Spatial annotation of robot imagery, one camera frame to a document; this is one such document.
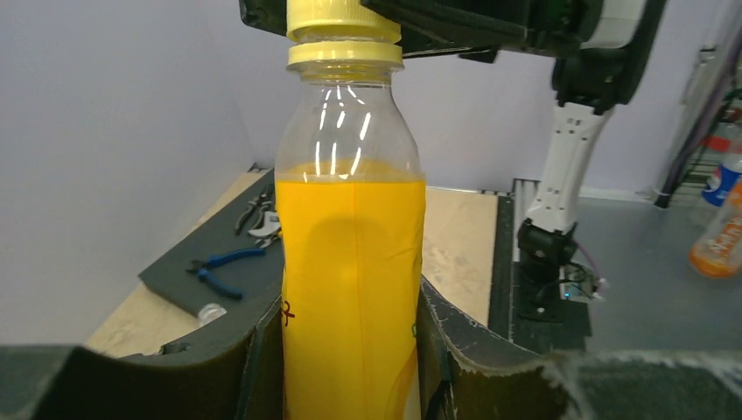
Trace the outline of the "small clear water bottle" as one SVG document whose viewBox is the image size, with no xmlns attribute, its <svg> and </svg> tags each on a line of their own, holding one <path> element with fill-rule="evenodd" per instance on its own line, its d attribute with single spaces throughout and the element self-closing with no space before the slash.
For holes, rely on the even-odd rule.
<svg viewBox="0 0 742 420">
<path fill-rule="evenodd" d="M 220 304 L 209 303 L 204 305 L 197 313 L 199 327 L 206 326 L 216 319 L 226 315 L 228 310 Z"/>
</svg>

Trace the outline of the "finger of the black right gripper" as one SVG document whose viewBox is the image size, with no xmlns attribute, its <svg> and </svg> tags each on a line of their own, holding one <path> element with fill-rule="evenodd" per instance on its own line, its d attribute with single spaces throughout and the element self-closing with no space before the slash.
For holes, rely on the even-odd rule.
<svg viewBox="0 0 742 420">
<path fill-rule="evenodd" d="M 399 24 L 406 60 L 455 55 L 494 61 L 528 34 L 529 1 L 369 0 L 362 5 Z"/>
<path fill-rule="evenodd" d="M 260 31 L 285 36 L 287 32 L 285 0 L 239 0 L 241 21 Z"/>
</svg>

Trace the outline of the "yellow juice bottle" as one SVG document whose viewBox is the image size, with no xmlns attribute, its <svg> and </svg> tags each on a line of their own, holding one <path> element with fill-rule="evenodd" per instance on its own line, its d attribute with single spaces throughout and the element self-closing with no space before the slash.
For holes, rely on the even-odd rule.
<svg viewBox="0 0 742 420">
<path fill-rule="evenodd" d="M 296 45 L 302 95 L 276 154 L 284 415 L 418 419 L 425 182 L 392 95 L 396 45 Z"/>
</svg>

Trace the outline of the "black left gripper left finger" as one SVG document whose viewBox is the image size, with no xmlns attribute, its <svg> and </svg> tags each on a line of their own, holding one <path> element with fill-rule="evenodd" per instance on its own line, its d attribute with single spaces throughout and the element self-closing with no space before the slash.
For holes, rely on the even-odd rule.
<svg viewBox="0 0 742 420">
<path fill-rule="evenodd" d="M 4 419 L 279 419 L 280 287 L 273 284 L 153 355 L 5 346 Z"/>
</svg>

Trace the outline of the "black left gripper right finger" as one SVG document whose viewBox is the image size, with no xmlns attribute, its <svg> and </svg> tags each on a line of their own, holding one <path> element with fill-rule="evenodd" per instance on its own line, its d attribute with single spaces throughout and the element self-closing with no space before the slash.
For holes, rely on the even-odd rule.
<svg viewBox="0 0 742 420">
<path fill-rule="evenodd" d="M 738 351 L 557 351 L 502 338 L 422 282 L 425 419 L 738 419 Z"/>
</svg>

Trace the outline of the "yellow juice bottle cap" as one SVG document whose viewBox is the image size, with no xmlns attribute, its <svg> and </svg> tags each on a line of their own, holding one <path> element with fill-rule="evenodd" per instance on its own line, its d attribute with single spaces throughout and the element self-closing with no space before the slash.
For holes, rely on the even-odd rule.
<svg viewBox="0 0 742 420">
<path fill-rule="evenodd" d="M 402 38 L 398 23 L 358 0 L 288 0 L 286 25 L 286 36 L 297 42 L 311 37 L 356 37 L 394 44 Z"/>
</svg>

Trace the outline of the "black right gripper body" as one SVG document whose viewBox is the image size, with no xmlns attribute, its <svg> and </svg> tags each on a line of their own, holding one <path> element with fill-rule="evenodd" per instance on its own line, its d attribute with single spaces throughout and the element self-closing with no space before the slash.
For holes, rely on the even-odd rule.
<svg viewBox="0 0 742 420">
<path fill-rule="evenodd" d="M 527 36 L 521 50 L 536 55 L 570 55 L 596 31 L 601 0 L 527 1 Z"/>
</svg>

